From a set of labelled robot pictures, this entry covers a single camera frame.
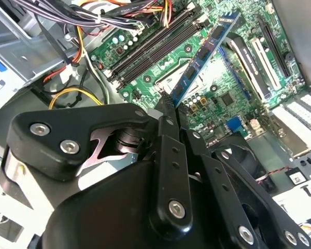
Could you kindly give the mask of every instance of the zip tie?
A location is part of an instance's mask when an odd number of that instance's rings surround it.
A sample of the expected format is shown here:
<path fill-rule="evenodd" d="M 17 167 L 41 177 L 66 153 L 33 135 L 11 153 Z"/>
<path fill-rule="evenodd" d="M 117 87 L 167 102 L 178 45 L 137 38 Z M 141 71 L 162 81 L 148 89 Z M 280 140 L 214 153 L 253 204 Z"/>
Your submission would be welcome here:
<path fill-rule="evenodd" d="M 99 13 L 97 19 L 95 20 L 95 23 L 100 24 L 101 22 L 102 22 L 102 17 L 101 17 L 101 14 Z"/>

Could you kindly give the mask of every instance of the chip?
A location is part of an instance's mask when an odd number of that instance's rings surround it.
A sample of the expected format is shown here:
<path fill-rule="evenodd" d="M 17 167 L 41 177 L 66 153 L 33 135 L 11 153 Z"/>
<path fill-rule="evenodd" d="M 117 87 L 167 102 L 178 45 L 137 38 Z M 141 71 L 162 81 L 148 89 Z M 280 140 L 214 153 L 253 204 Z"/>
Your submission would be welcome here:
<path fill-rule="evenodd" d="M 189 67 L 189 69 L 187 70 L 186 77 L 188 79 L 192 79 L 192 77 L 195 74 L 195 72 L 196 72 L 196 69 L 193 66 Z"/>
<path fill-rule="evenodd" d="M 224 27 L 221 25 L 218 25 L 216 29 L 213 31 L 213 33 L 211 34 L 211 37 L 214 39 L 218 39 L 223 30 L 224 30 Z"/>
<path fill-rule="evenodd" d="M 221 99 L 226 106 L 229 106 L 234 103 L 234 100 L 230 96 L 229 92 L 226 92 L 223 96 L 221 96 Z"/>
<path fill-rule="evenodd" d="M 203 47 L 198 53 L 198 58 L 203 60 L 208 55 L 209 52 L 210 51 L 208 48 Z"/>
<path fill-rule="evenodd" d="M 240 27 L 242 27 L 243 25 L 246 24 L 245 18 L 243 15 L 240 15 L 240 17 L 238 18 L 238 20 L 236 21 L 236 23 L 234 24 L 232 30 L 238 30 Z"/>
<path fill-rule="evenodd" d="M 210 11 L 213 10 L 212 4 L 208 5 L 208 6 L 207 6 L 207 9 L 210 10 Z"/>
<path fill-rule="evenodd" d="M 178 97 L 183 91 L 183 86 L 178 85 L 173 91 L 174 91 L 175 96 Z"/>

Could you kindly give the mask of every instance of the ram slot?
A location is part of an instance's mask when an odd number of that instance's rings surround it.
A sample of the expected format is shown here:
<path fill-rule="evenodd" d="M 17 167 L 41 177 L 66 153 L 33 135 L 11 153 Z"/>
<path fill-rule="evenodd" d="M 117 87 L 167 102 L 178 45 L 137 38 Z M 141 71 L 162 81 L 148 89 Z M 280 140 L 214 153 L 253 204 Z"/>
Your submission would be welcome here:
<path fill-rule="evenodd" d="M 267 41 L 267 44 L 269 45 L 270 47 L 270 50 L 274 56 L 274 60 L 276 62 L 276 64 L 278 65 L 279 67 L 279 70 L 281 72 L 281 74 L 288 78 L 290 76 L 290 71 L 286 65 L 286 62 L 284 60 L 284 57 L 282 56 L 281 54 L 281 51 L 276 43 L 276 39 L 271 31 L 271 28 L 270 26 L 265 23 L 262 19 L 261 16 L 258 16 L 258 22 L 259 22 L 259 26 L 260 26 L 260 29 Z"/>
<path fill-rule="evenodd" d="M 162 41 L 164 38 L 171 35 L 173 32 L 177 31 L 181 25 L 187 21 L 189 18 L 193 17 L 196 13 L 199 13 L 200 7 L 193 8 L 192 10 L 185 10 L 173 22 L 169 24 L 169 27 L 163 27 L 155 35 L 151 35 L 148 41 L 146 41 L 142 46 L 137 48 L 132 54 L 128 54 L 127 58 L 123 61 L 116 63 L 112 68 L 112 78 L 119 75 L 123 70 L 136 61 L 144 53 L 147 53 L 151 48 L 153 48 L 157 43 Z"/>
<path fill-rule="evenodd" d="M 189 26 L 184 26 L 183 29 L 173 35 L 170 40 L 167 40 L 164 44 L 150 53 L 146 58 L 141 60 L 138 64 L 135 64 L 133 69 L 127 72 L 125 75 L 121 76 L 121 87 L 126 86 L 132 80 L 137 78 L 147 69 L 151 68 L 157 62 L 159 62 L 162 58 L 172 52 L 179 45 L 184 43 L 188 38 L 201 30 L 200 25 L 189 24 Z"/>
<path fill-rule="evenodd" d="M 274 69 L 272 68 L 272 65 L 264 51 L 263 45 L 260 43 L 259 39 L 254 38 L 251 40 L 251 43 L 253 45 L 253 48 L 256 51 L 256 54 L 261 62 L 261 64 L 263 65 L 263 68 L 268 76 L 268 78 L 270 79 L 270 82 L 273 86 L 274 90 L 279 90 L 281 89 L 281 84 L 279 81 L 278 76 L 276 75 Z"/>

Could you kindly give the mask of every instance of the cable bundle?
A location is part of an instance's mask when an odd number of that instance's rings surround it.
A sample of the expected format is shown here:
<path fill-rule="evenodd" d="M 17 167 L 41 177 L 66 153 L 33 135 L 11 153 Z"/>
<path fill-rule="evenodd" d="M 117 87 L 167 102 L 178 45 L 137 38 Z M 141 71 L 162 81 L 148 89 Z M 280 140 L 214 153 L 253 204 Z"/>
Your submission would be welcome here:
<path fill-rule="evenodd" d="M 110 1 L 119 7 L 107 13 L 93 13 L 84 7 L 95 1 L 88 1 L 81 6 L 67 5 L 61 0 L 13 0 L 25 9 L 58 23 L 83 27 L 101 27 L 111 25 L 119 29 L 135 30 L 141 25 L 141 21 L 133 18 L 143 11 L 153 11 L 154 0 L 144 0 L 129 4 Z"/>

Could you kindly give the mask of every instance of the green circuit board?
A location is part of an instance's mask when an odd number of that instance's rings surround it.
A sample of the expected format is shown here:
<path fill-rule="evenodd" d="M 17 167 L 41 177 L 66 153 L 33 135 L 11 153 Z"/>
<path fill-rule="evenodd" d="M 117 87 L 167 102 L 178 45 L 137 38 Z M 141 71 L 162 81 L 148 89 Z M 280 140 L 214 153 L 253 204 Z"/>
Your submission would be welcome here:
<path fill-rule="evenodd" d="M 257 21 L 257 15 L 262 16 L 270 26 L 281 54 L 291 52 L 278 16 L 275 10 L 270 8 L 272 5 L 269 5 L 269 3 L 262 0 L 200 0 L 193 2 L 195 5 L 201 6 L 202 13 L 207 16 L 210 25 L 191 36 L 155 65 L 135 78 L 130 84 L 120 89 L 119 93 L 127 102 L 135 103 L 144 109 L 154 108 L 161 97 L 160 93 L 162 91 L 168 93 L 171 91 L 180 77 L 180 72 L 184 71 L 189 60 L 200 48 L 209 30 L 224 12 L 234 10 L 241 12 L 242 16 L 231 32 L 237 33 L 244 39 L 267 84 L 269 82 L 267 82 L 263 65 L 258 60 L 251 44 L 253 38 L 263 36 Z M 139 40 L 142 41 L 144 38 L 151 36 L 152 32 L 154 30 L 151 28 L 149 30 L 144 29 L 138 36 Z M 114 48 L 113 44 L 110 45 L 111 39 L 112 36 L 107 43 L 104 43 L 93 52 L 107 69 L 119 61 L 117 54 L 109 52 L 113 51 Z M 284 77 L 276 64 L 273 53 L 267 51 L 267 57 L 279 78 L 281 88 L 274 90 L 269 87 L 272 97 L 262 103 L 251 86 L 251 81 L 247 77 L 246 70 L 244 70 L 237 54 L 227 48 L 224 48 L 224 50 L 232 69 L 244 83 L 244 86 L 242 87 L 237 83 L 233 72 L 229 70 L 221 55 L 216 53 L 207 68 L 201 72 L 198 82 L 190 90 L 183 102 L 189 107 L 188 119 L 190 127 L 201 132 L 207 141 L 220 139 L 230 133 L 226 122 L 233 117 L 240 118 L 243 124 L 240 128 L 242 135 L 249 136 L 251 134 L 248 132 L 251 129 L 249 120 L 252 118 L 259 119 L 262 114 L 267 113 L 268 109 L 276 107 L 305 88 L 305 82 L 295 59 L 286 62 L 290 76 Z M 111 58 L 110 62 L 105 64 L 106 59 L 109 57 Z M 249 93 L 250 98 L 247 98 L 245 92 Z"/>

